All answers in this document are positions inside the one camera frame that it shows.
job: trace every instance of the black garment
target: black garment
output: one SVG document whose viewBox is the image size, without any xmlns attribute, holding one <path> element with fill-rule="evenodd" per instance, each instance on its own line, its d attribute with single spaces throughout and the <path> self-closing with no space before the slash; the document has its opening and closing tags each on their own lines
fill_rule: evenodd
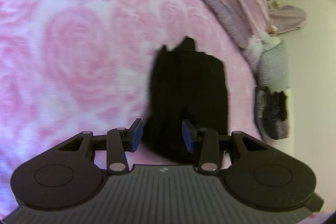
<svg viewBox="0 0 336 224">
<path fill-rule="evenodd" d="M 173 51 L 158 52 L 150 81 L 150 117 L 142 141 L 154 152 L 181 164 L 196 164 L 199 153 L 189 153 L 181 133 L 182 120 L 196 128 L 227 135 L 227 90 L 223 63 L 186 37 Z"/>
</svg>

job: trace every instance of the bed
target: bed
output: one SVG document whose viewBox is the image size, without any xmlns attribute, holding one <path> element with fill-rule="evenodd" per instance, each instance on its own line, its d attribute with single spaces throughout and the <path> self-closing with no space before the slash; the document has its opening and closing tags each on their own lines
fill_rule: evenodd
<svg viewBox="0 0 336 224">
<path fill-rule="evenodd" d="M 186 35 L 226 65 L 230 132 L 258 138 L 250 67 L 201 0 L 0 0 L 0 219 L 17 206 L 18 165 L 81 131 L 146 118 L 155 52 Z M 127 159 L 170 163 L 142 145 Z"/>
</svg>

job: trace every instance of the black fabric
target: black fabric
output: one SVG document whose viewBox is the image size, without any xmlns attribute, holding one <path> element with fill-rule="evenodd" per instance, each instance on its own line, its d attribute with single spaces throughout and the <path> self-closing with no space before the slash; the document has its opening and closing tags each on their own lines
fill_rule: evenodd
<svg viewBox="0 0 336 224">
<path fill-rule="evenodd" d="M 154 152 L 181 164 L 197 164 L 181 133 L 182 120 L 227 135 L 228 99 L 223 63 L 197 52 L 186 37 L 173 51 L 158 52 L 150 80 L 150 116 L 142 141 Z"/>
</svg>

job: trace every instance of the pink blanket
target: pink blanket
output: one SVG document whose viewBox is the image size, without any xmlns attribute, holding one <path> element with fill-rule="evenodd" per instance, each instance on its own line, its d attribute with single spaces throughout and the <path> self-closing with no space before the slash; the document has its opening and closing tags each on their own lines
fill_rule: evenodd
<svg viewBox="0 0 336 224">
<path fill-rule="evenodd" d="M 18 165 L 83 130 L 144 118 L 155 51 L 185 35 L 226 64 L 230 131 L 257 137 L 250 69 L 201 0 L 0 0 L 0 218 L 17 206 Z M 143 147 L 127 156 L 167 163 Z"/>
</svg>

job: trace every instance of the white floor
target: white floor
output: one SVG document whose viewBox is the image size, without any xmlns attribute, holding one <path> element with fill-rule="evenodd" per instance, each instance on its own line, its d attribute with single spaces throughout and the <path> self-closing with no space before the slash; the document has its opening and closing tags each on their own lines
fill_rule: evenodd
<svg viewBox="0 0 336 224">
<path fill-rule="evenodd" d="M 275 146 L 314 170 L 323 210 L 336 210 L 336 0 L 285 1 L 304 9 L 308 20 L 281 35 L 290 62 L 292 133 Z"/>
</svg>

